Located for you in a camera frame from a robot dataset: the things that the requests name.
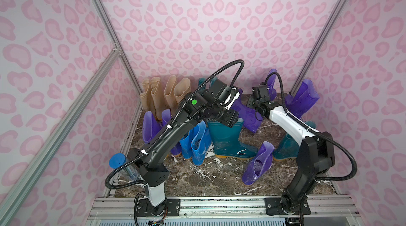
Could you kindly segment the purple boot tip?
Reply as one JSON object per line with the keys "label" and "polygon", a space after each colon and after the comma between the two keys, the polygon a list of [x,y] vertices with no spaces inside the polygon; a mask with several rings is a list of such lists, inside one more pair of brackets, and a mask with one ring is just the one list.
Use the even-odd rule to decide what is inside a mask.
{"label": "purple boot tip", "polygon": [[243,91],[239,89],[240,96],[239,98],[233,103],[231,109],[237,111],[239,113],[239,117],[244,120],[243,126],[248,129],[250,132],[255,134],[262,124],[263,118],[261,115],[256,112],[254,109],[244,105],[242,103],[242,95]]}

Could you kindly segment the blue boot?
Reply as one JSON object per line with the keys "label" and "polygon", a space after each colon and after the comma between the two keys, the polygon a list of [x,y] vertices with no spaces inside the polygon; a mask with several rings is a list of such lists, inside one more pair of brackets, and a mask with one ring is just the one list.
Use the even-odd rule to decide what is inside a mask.
{"label": "blue boot", "polygon": [[211,144],[211,136],[206,122],[203,120],[193,129],[191,141],[192,162],[195,166],[201,166],[205,160]]}
{"label": "blue boot", "polygon": [[193,140],[193,133],[193,129],[189,130],[189,132],[179,141],[184,159],[192,159],[191,142]]}

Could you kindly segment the purple boot shaft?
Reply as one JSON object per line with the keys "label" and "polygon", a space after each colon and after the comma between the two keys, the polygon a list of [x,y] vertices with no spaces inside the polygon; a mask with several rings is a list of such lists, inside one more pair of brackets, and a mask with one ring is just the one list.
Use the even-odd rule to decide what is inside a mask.
{"label": "purple boot shaft", "polygon": [[244,185],[254,184],[273,163],[274,146],[268,141],[264,141],[257,155],[248,163],[245,172],[242,175]]}

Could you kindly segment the beige boot pair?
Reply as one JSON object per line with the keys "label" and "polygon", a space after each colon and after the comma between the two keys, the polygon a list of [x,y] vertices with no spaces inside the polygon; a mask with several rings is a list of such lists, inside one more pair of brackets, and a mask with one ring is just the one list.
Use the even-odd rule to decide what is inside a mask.
{"label": "beige boot pair", "polygon": [[151,96],[155,108],[155,116],[159,121],[162,121],[162,113],[168,108],[168,104],[164,95],[163,83],[160,77],[154,77],[150,80]]}
{"label": "beige boot pair", "polygon": [[140,94],[140,100],[143,106],[143,109],[148,112],[152,112],[154,116],[156,116],[156,110],[154,106],[154,101],[152,98],[152,86],[150,79],[144,79],[142,82],[142,87],[144,91]]}

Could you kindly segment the beige boot with paper stuffing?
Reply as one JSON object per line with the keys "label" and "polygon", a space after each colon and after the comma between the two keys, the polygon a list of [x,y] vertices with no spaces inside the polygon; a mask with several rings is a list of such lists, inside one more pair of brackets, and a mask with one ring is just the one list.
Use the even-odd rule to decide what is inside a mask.
{"label": "beige boot with paper stuffing", "polygon": [[180,103],[191,92],[191,81],[189,78],[183,78],[174,87],[173,94],[177,103]]}

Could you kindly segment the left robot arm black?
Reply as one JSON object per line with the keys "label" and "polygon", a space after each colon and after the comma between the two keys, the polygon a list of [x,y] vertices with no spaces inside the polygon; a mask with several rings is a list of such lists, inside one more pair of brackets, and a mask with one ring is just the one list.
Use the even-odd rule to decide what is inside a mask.
{"label": "left robot arm black", "polygon": [[163,162],[171,149],[203,120],[214,119],[227,127],[236,124],[238,113],[231,106],[239,96],[237,87],[230,87],[220,80],[216,80],[209,89],[189,92],[169,123],[150,143],[129,151],[129,159],[145,182],[147,209],[151,214],[160,216],[165,210],[164,182],[169,177],[169,171]]}

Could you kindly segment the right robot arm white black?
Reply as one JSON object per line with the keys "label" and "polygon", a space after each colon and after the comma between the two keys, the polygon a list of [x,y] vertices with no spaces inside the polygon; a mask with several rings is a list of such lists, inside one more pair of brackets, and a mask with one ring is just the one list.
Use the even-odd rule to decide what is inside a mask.
{"label": "right robot arm white black", "polygon": [[266,214],[295,214],[307,206],[306,199],[321,177],[335,163],[333,145],[318,137],[319,131],[292,115],[278,102],[271,101],[268,86],[261,84],[252,88],[251,108],[257,110],[282,127],[299,146],[296,163],[297,172],[291,183],[284,189],[279,202],[271,203]]}

